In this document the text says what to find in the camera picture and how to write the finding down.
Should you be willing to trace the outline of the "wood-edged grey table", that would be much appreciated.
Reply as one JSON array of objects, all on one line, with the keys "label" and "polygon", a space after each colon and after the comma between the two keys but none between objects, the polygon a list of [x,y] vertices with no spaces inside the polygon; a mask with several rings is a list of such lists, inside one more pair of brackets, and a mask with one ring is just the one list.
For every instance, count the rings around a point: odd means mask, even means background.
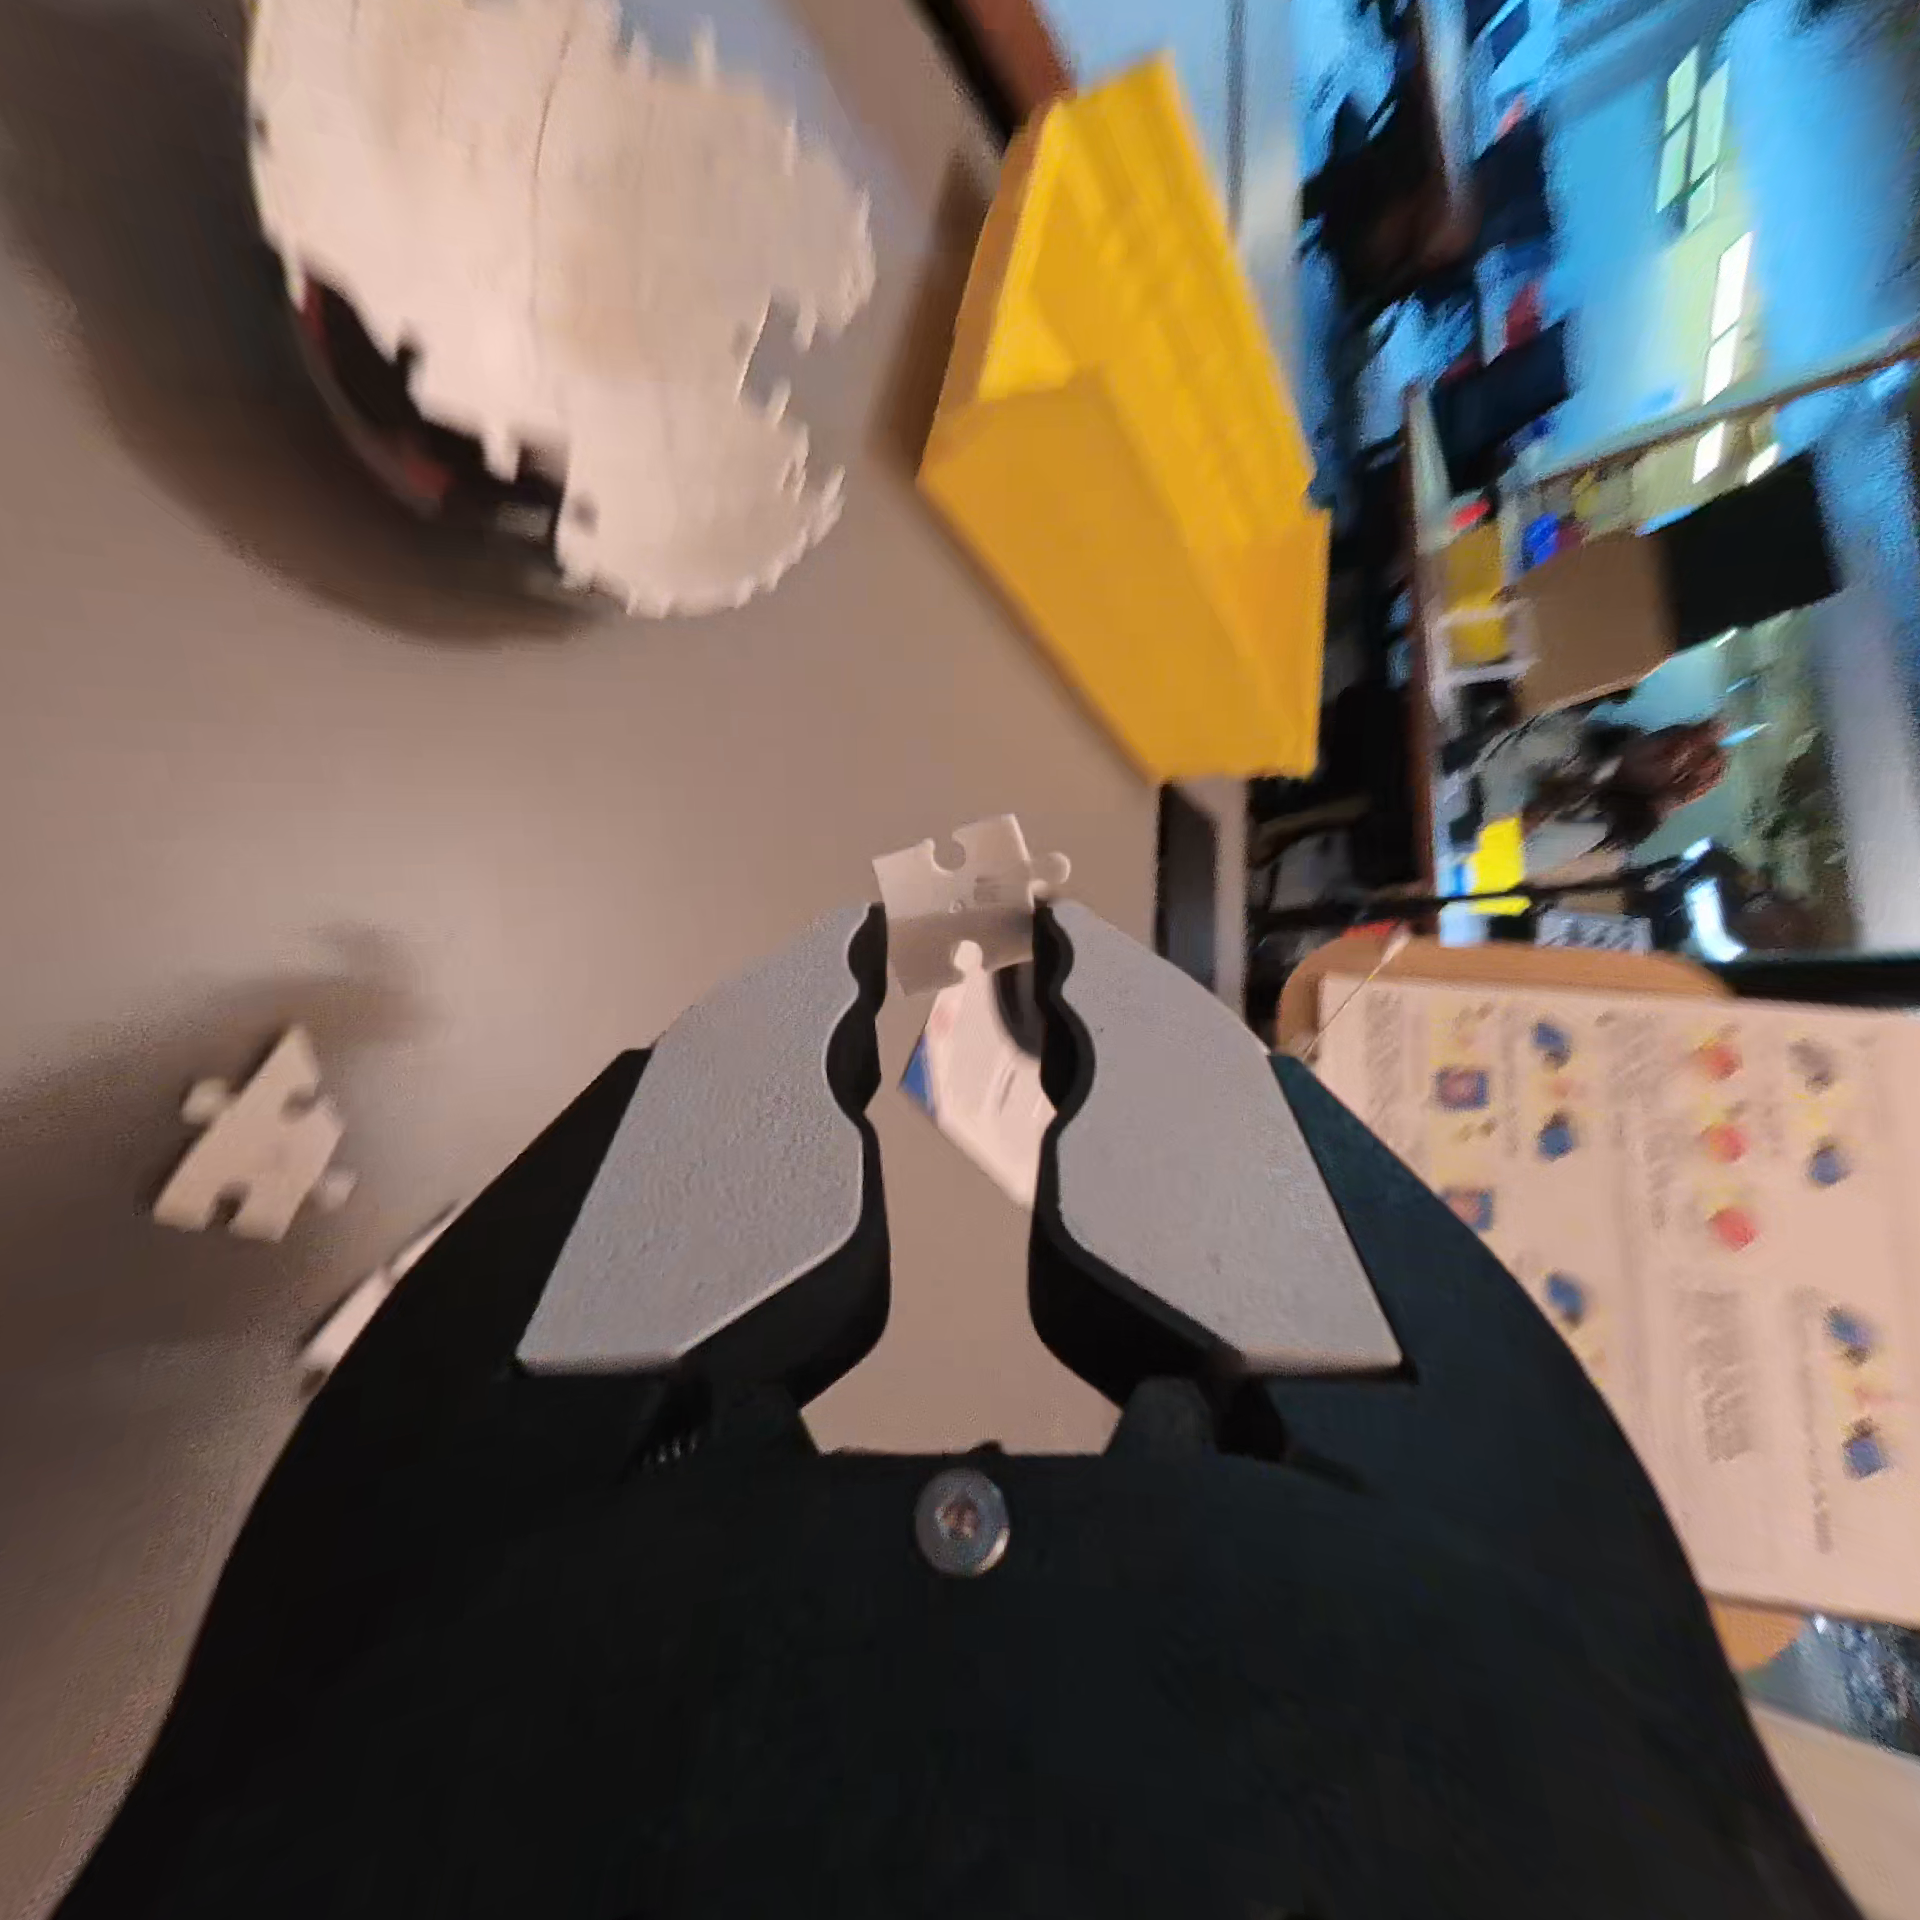
[{"label": "wood-edged grey table", "polygon": [[983,108],[1018,128],[1073,89],[1073,67],[1044,4],[920,1],[928,23]]}]

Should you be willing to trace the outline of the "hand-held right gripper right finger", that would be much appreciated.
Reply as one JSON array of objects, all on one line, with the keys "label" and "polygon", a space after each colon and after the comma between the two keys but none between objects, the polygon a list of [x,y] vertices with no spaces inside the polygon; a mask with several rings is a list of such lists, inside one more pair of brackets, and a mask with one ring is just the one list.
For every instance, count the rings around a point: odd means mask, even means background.
[{"label": "hand-held right gripper right finger", "polygon": [[1029,1223],[1044,1348],[1119,1405],[1148,1379],[1388,1377],[1403,1353],[1272,1051],[1079,902],[1035,910]]}]

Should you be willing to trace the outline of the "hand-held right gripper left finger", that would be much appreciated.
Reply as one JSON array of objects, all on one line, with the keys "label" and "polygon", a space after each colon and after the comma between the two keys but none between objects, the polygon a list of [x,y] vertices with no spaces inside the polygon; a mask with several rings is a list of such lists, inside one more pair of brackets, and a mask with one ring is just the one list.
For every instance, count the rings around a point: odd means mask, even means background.
[{"label": "hand-held right gripper left finger", "polygon": [[520,1334],[523,1374],[780,1388],[803,1407],[872,1352],[885,992],[885,916],[856,902],[671,1020]]}]

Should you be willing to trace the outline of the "brown cardboard box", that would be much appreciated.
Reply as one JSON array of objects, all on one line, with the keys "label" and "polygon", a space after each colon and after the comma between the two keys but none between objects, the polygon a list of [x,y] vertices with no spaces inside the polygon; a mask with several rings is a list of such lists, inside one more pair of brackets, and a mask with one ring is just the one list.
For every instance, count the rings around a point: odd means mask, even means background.
[{"label": "brown cardboard box", "polygon": [[1504,590],[1526,665],[1520,718],[1538,718],[1632,689],[1681,650],[1662,542],[1654,534],[1583,539]]}]

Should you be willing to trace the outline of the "yellow plastic bin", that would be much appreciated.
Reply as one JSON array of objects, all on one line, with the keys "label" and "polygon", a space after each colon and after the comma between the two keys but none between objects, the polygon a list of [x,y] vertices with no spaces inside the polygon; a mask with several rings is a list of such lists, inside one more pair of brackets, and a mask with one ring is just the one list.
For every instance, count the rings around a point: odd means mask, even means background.
[{"label": "yellow plastic bin", "polygon": [[916,480],[1141,776],[1316,770],[1331,520],[1167,54],[1009,142]]}]

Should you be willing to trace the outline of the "curved jigsaw puzzle piece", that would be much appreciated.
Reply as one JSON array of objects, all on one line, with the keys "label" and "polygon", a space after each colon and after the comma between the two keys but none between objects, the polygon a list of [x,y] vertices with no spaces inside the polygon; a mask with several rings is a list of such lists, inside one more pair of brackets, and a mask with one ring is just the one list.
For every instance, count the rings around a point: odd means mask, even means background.
[{"label": "curved jigsaw puzzle piece", "polygon": [[299,1398],[320,1391],[399,1281],[426,1258],[463,1210],[463,1204],[452,1204],[436,1212],[387,1258],[349,1284],[344,1296],[305,1331],[295,1364]]},{"label": "curved jigsaw puzzle piece", "polygon": [[976,971],[1029,960],[1038,902],[1065,890],[1071,860],[1031,849],[1003,811],[875,854],[872,872],[891,978],[904,996],[931,996],[962,984],[962,948]]},{"label": "curved jigsaw puzzle piece", "polygon": [[334,1212],[357,1184],[338,1161],[346,1121],[302,1023],[285,1025],[243,1082],[194,1082],[180,1120],[191,1140],[155,1189],[159,1227],[278,1243],[304,1210]]}]

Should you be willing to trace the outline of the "partly built puzzle ball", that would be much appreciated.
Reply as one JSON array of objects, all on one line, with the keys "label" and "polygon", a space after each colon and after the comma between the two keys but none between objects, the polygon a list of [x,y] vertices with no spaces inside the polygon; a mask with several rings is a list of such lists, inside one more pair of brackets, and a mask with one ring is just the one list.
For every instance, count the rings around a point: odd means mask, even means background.
[{"label": "partly built puzzle ball", "polygon": [[793,113],[626,35],[617,4],[273,1],[247,41],[252,202],[295,298],[409,354],[494,478],[556,454],[557,571],[638,615],[729,612],[833,529],[785,389],[872,298],[870,198]]}]

